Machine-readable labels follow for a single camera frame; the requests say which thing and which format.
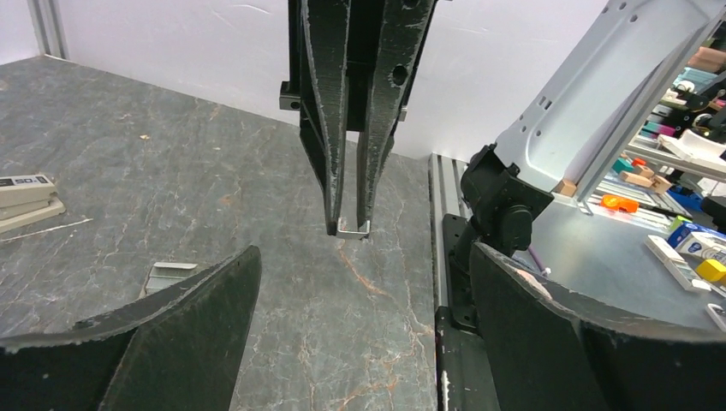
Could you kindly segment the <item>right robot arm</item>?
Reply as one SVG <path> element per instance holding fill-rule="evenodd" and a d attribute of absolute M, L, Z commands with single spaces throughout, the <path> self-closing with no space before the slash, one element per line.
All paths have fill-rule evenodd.
<path fill-rule="evenodd" d="M 354 238 L 369 235 L 378 182 L 395 144 L 436 4 L 433 1 L 291 1 L 289 79 L 280 106 L 299 114 L 301 143 L 322 190 L 329 235 L 343 199 L 346 135 L 359 134 Z M 467 268 L 481 240 L 511 255 L 592 134 L 683 45 L 722 18 L 722 1 L 610 1 L 584 37 L 461 178 L 472 210 L 455 260 Z"/>

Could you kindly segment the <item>staple strip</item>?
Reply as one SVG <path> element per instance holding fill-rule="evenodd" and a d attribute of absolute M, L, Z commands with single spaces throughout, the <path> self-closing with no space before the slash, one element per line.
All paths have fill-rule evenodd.
<path fill-rule="evenodd" d="M 360 227 L 355 227 L 353 224 L 348 223 L 345 217 L 340 217 L 336 223 L 335 237 L 343 240 L 364 240 L 369 237 L 371 233 L 371 222 L 366 220 Z"/>

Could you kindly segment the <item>staple tray box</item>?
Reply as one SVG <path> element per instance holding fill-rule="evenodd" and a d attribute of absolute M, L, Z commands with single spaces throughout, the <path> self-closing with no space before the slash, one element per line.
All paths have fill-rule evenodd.
<path fill-rule="evenodd" d="M 195 263 L 155 262 L 147 273 L 140 298 L 186 280 L 194 275 L 198 268 L 199 265 Z"/>

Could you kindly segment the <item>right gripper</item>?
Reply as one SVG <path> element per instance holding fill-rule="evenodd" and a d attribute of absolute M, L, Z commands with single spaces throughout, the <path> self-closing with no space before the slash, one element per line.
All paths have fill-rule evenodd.
<path fill-rule="evenodd" d="M 290 1 L 289 79 L 281 107 L 300 114 L 301 140 L 336 234 L 345 133 L 360 132 L 356 220 L 372 221 L 375 195 L 408 102 L 434 1 Z"/>

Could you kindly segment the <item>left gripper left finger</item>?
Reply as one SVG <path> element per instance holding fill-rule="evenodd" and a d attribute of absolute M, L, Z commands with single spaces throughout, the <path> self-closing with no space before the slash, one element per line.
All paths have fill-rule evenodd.
<path fill-rule="evenodd" d="M 2 409 L 228 409 L 261 274 L 251 246 L 68 330 L 3 338 Z"/>

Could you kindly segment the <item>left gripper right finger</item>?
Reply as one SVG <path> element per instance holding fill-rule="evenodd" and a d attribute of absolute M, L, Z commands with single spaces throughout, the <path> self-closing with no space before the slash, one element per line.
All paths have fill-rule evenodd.
<path fill-rule="evenodd" d="M 724 409 L 722 332 L 610 306 L 481 242 L 469 269 L 501 409 Z"/>

